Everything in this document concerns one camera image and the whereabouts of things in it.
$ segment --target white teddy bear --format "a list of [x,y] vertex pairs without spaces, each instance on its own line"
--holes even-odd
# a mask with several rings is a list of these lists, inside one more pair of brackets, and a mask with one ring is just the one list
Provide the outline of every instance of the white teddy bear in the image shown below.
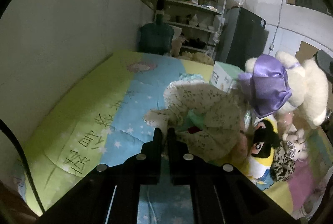
[[303,161],[308,157],[306,151],[305,141],[303,139],[304,129],[298,130],[295,134],[283,134],[282,140],[286,142],[289,147],[289,154],[293,161]]
[[[319,69],[314,58],[308,59],[302,65],[292,55],[278,51],[275,58],[286,68],[291,97],[277,111],[286,114],[298,108],[312,128],[316,128],[325,119],[328,83],[325,73]],[[252,73],[257,58],[251,58],[245,63],[247,73]]]

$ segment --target electrical cable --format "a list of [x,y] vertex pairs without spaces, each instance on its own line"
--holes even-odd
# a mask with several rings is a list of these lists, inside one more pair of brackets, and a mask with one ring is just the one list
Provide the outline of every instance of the electrical cable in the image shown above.
[[8,137],[8,139],[11,141],[11,143],[14,145],[16,151],[18,152],[18,154],[21,158],[22,164],[23,164],[23,168],[24,168],[24,170],[27,174],[28,181],[30,183],[32,192],[34,193],[34,196],[35,196],[35,198],[37,200],[37,203],[38,203],[39,207],[41,208],[42,212],[45,213],[45,209],[42,205],[42,202],[41,202],[41,200],[39,198],[39,195],[37,193],[36,186],[34,184],[34,181],[33,181],[32,177],[31,177],[31,172],[30,172],[30,168],[29,168],[29,165],[28,165],[28,161],[27,161],[27,158],[24,154],[22,146],[20,145],[19,141],[17,140],[17,138],[15,137],[13,132],[9,129],[9,127],[1,119],[0,119],[0,131],[2,131],[6,135],[6,137]]
[[280,10],[279,10],[279,22],[277,23],[276,29],[275,29],[275,33],[274,33],[274,38],[272,43],[269,46],[269,52],[268,54],[273,50],[274,48],[274,41],[275,41],[275,37],[276,37],[276,33],[277,33],[277,29],[279,28],[280,25],[280,21],[281,21],[281,11],[282,11],[282,6],[283,6],[283,0],[281,0],[281,6],[280,6]]
[[152,203],[150,202],[150,198],[149,198],[149,185],[148,185],[148,187],[147,187],[147,199],[148,199],[148,203],[149,203],[150,209],[151,209],[151,211],[152,211],[152,213],[153,213],[154,223],[157,224],[155,211],[154,211],[153,205],[152,205]]

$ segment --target shelf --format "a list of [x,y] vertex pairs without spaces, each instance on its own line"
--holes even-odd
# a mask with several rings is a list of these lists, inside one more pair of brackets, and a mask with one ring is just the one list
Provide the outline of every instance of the shelf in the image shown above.
[[195,47],[191,47],[191,46],[186,46],[186,45],[182,45],[180,48],[191,49],[191,50],[195,50],[195,51],[199,51],[199,52],[203,52],[203,53],[206,53],[206,51],[207,51],[207,50],[204,50],[204,49],[199,49],[199,48],[195,48]]
[[165,2],[167,4],[170,4],[170,5],[177,5],[177,6],[183,6],[183,7],[188,7],[188,8],[195,8],[197,10],[205,11],[205,12],[212,13],[212,14],[215,14],[215,15],[221,15],[221,13],[216,11],[216,10],[211,10],[210,8],[200,6],[200,5],[196,5],[196,4],[190,3],[190,2],[185,2],[185,1],[181,1],[181,0],[165,0]]
[[198,30],[202,30],[202,31],[206,31],[206,32],[209,32],[209,33],[215,33],[215,31],[210,31],[208,29],[203,29],[203,28],[200,28],[198,26],[193,26],[193,25],[186,25],[186,24],[181,24],[181,23],[176,23],[176,22],[167,22],[169,25],[175,25],[175,26],[185,26],[187,28],[192,28],[192,29],[198,29]]

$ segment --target cardboard box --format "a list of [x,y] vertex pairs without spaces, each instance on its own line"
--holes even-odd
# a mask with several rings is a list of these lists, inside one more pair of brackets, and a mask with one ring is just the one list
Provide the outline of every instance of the cardboard box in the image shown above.
[[228,92],[236,87],[238,74],[242,72],[237,66],[215,61],[209,83],[224,92]]

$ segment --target small white plush bunny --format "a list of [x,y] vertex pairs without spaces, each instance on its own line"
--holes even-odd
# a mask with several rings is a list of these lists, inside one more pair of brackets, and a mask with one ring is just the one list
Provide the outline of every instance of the small white plush bunny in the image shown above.
[[289,154],[293,161],[303,161],[308,157],[305,142],[303,139],[304,129],[298,130],[295,134],[283,134],[282,139],[289,147]]

